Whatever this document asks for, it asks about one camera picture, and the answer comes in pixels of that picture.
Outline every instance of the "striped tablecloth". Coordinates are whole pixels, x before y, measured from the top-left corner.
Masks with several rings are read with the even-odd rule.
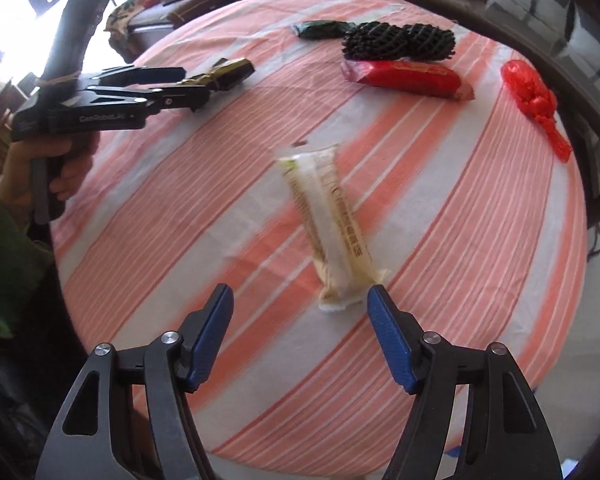
[[[458,47],[446,64],[474,85],[475,101],[344,81],[339,41],[298,40],[289,28],[319,18],[451,27]],[[226,282],[234,318],[190,398],[205,447],[300,474],[385,465],[412,399],[362,307],[317,308],[309,245],[274,164],[276,146],[337,142],[349,201],[398,306],[455,344],[503,341],[536,386],[580,299],[586,222],[573,157],[561,164],[502,87],[500,67],[517,55],[402,0],[245,0],[170,34],[138,63],[200,73],[245,56],[257,72],[195,114],[104,132],[53,226],[85,346],[146,344]],[[466,394],[458,389],[460,401]]]

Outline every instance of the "red package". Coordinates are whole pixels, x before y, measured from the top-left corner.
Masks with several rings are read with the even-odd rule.
[[[514,59],[507,61],[500,73],[520,111],[542,126],[555,155],[561,162],[567,162],[572,149],[555,127],[554,114],[558,104],[536,69],[525,61]]]
[[[354,83],[460,101],[475,99],[472,86],[443,65],[411,61],[346,59],[341,67],[344,79]]]

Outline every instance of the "rubber band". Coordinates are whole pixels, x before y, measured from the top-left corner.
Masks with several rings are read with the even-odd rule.
[[[50,79],[49,81],[45,81],[44,79],[36,79],[34,81],[34,84],[36,86],[42,88],[45,86],[57,85],[60,83],[66,83],[67,81],[72,81],[74,79],[78,79],[79,75],[80,75],[80,71],[78,70],[72,74],[56,77],[55,79]]]

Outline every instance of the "window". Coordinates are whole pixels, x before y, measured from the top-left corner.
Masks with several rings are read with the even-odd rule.
[[[67,1],[0,0],[0,63],[6,77],[19,81],[29,72],[42,75]],[[104,32],[104,22],[114,7],[111,1],[89,44],[84,59],[86,72],[124,64],[109,47],[109,35]]]

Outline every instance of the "green sleeve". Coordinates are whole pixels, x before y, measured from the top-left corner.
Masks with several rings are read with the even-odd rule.
[[[13,337],[53,259],[51,250],[27,238],[0,200],[0,338]]]

